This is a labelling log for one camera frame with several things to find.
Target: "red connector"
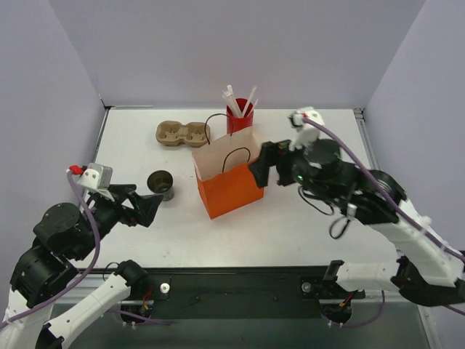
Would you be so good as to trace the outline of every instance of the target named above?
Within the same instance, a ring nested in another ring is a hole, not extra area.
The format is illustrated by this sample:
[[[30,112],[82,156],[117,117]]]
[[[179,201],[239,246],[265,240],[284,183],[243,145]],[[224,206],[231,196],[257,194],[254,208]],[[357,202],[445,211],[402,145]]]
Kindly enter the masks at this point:
[[[84,168],[79,167],[78,165],[73,165],[73,166],[70,166],[70,171],[75,176],[81,176],[84,173]]]

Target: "white table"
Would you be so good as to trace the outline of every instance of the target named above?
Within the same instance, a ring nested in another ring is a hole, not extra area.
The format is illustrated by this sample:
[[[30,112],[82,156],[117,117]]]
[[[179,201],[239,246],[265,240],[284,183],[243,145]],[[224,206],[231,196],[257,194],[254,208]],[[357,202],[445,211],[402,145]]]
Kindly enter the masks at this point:
[[[244,267],[326,265],[331,260],[376,262],[392,260],[395,248],[381,234],[359,223],[334,241],[326,217],[305,204],[297,185],[278,187],[270,172],[270,186],[262,200],[210,220],[198,194],[191,159],[192,148],[167,148],[156,141],[164,120],[186,124],[204,121],[215,109],[112,109],[97,153],[97,163],[113,168],[113,184],[135,183],[149,194],[147,177],[158,169],[174,176],[175,196],[160,206],[149,228],[118,224],[102,241],[97,267],[133,259],[143,267]],[[368,165],[368,157],[352,110],[321,110],[326,126]],[[263,140],[294,138],[290,110],[257,110],[254,126]],[[213,138],[226,132],[225,117],[209,122]],[[76,265],[84,268],[92,254]]]

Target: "red cup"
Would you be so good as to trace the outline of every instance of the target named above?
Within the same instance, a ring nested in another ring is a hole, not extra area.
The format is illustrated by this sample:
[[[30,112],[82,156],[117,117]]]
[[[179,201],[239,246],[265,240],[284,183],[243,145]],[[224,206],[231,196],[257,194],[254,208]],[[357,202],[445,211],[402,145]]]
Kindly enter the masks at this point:
[[[245,98],[236,98],[238,102],[240,111],[246,107],[247,99]],[[226,114],[227,114],[227,124],[226,124],[226,133],[237,132],[241,129],[245,129],[246,127],[252,126],[254,123],[254,112],[252,108],[254,105],[250,103],[247,107],[247,113],[245,118],[236,118],[230,110],[230,107],[226,107]]]

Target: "gray floor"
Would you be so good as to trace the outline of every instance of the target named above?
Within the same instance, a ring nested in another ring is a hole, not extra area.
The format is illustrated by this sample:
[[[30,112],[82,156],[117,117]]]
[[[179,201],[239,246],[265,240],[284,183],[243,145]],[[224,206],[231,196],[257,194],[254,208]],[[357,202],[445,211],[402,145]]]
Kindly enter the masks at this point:
[[[56,314],[67,309],[57,305]],[[379,304],[354,305],[353,323],[371,317]],[[123,328],[108,314],[71,349],[148,348],[429,348],[418,308],[389,302],[383,316],[361,329],[328,328],[324,320],[184,320],[165,326]]]

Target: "metal cup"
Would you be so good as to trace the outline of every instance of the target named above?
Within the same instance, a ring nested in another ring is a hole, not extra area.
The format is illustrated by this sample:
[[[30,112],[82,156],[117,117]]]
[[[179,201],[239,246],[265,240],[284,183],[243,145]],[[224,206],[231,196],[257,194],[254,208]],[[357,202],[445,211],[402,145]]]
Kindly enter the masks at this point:
[[[155,171],[148,176],[147,187],[155,194],[162,195],[163,201],[170,201],[174,196],[173,176],[168,171]]]

